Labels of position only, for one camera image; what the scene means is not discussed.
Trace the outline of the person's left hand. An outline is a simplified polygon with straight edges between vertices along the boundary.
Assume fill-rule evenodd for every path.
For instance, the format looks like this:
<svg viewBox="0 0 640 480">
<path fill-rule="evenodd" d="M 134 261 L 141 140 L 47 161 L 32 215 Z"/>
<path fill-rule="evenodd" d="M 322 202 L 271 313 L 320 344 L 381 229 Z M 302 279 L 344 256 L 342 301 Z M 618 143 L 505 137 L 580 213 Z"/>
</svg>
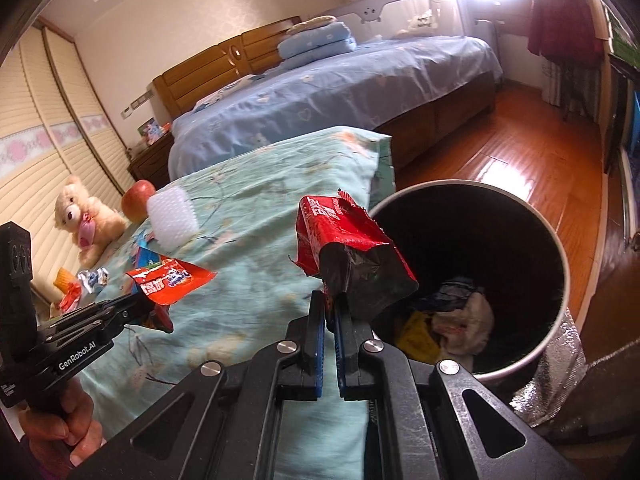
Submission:
<svg viewBox="0 0 640 480">
<path fill-rule="evenodd" d="M 21 444 L 43 479 L 66 479 L 105 443 L 102 425 L 93 417 L 93 400 L 78 378 L 58 396 L 64 416 L 28 408 L 18 412 Z"/>
</svg>

